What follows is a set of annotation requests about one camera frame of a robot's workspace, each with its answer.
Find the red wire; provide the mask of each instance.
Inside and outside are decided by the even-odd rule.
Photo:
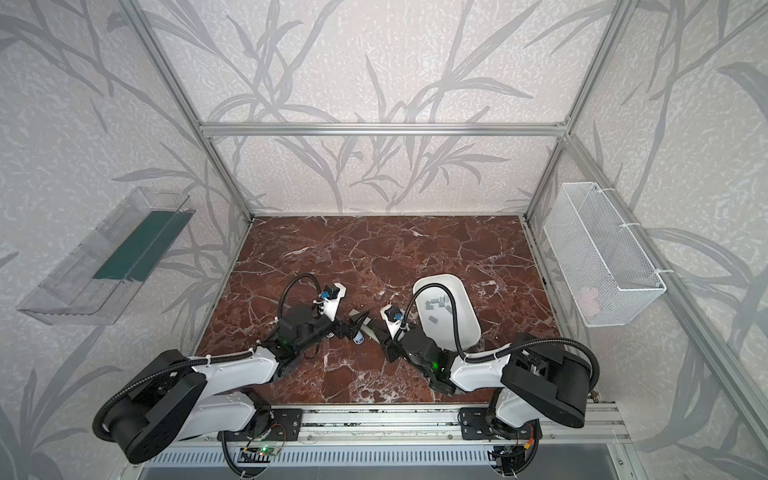
[[[528,439],[528,441],[526,442],[526,445],[530,446],[530,445],[531,445],[531,443],[533,443],[533,435],[535,435],[535,432],[533,431],[533,425],[531,425],[530,423],[526,423],[526,425],[528,425],[529,427],[531,427],[531,438],[529,438],[529,439]]]

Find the green strip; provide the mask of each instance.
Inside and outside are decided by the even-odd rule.
[[[193,213],[166,210],[150,212],[93,278],[144,282]]]

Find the white plastic bowl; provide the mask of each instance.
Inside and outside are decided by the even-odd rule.
[[[462,349],[475,345],[480,340],[482,332],[475,309],[469,302],[469,295],[462,281],[456,275],[449,273],[425,276],[413,285],[413,293],[429,283],[441,283],[451,291],[456,300],[458,339]],[[455,352],[456,342],[453,338],[453,317],[449,310],[450,306],[448,296],[436,286],[424,290],[416,299],[416,309],[419,311],[424,333],[435,340],[440,348]]]

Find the mounting plate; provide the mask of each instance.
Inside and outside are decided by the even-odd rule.
[[[488,408],[465,407],[458,410],[458,422],[462,427],[462,439],[464,440],[498,440],[498,436],[491,431],[491,426],[485,418]],[[507,426],[517,433],[520,440],[531,438],[531,426],[525,424],[519,429]],[[541,430],[536,432],[541,438]]]
[[[295,442],[299,439],[299,430],[301,430],[301,415],[302,409],[273,409],[271,413],[274,415],[272,424],[277,423],[285,428],[285,441]],[[224,438],[228,442],[246,442],[245,435],[250,435],[253,429],[253,425],[249,422],[248,425],[239,432],[224,432]],[[217,435],[217,439],[221,441],[221,432]],[[272,431],[261,440],[261,442],[282,442],[283,441],[283,429],[280,427],[272,428]]]

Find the metal vent grille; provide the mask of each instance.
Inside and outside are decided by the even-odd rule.
[[[221,450],[216,447],[185,447],[172,450],[159,454],[145,466],[219,467],[224,464]],[[240,450],[241,448],[230,449],[230,454],[234,455]],[[277,457],[271,458],[269,466],[488,465],[487,451],[483,445],[287,446]],[[238,465],[254,466],[240,463]]]

